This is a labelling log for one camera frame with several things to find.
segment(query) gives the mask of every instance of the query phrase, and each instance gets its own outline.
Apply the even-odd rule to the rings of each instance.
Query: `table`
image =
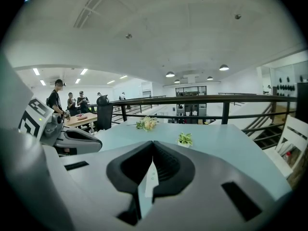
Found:
[[[176,140],[181,132],[191,133],[191,149],[226,160],[261,184],[274,200],[291,191],[287,180],[266,154],[232,124],[209,126],[163,123],[146,132],[132,125],[136,120],[129,119],[98,133],[96,137],[103,142],[100,152],[149,140],[177,144]],[[138,189],[142,216],[151,208],[151,199],[145,198],[145,185],[146,176]]]
[[[93,121],[97,121],[97,114],[93,114],[89,112],[89,113],[85,113],[84,115],[88,116],[88,118],[83,119],[83,120],[77,120],[77,116],[72,116],[70,120],[65,119],[64,125],[69,126],[69,127],[78,127],[78,126],[89,123],[92,132],[94,132]]]

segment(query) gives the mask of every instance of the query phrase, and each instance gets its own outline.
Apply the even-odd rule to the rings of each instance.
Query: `black chair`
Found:
[[[96,100],[97,103],[97,122],[96,128],[97,130],[101,129],[109,129],[111,128],[111,119],[114,105],[109,103],[107,98],[108,95],[104,95],[99,97]]]

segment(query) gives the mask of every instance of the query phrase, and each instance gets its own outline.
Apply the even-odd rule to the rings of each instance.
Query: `staircase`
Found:
[[[262,149],[268,149],[270,147],[276,146],[282,134],[281,128],[267,128],[258,137],[254,139],[254,142]]]

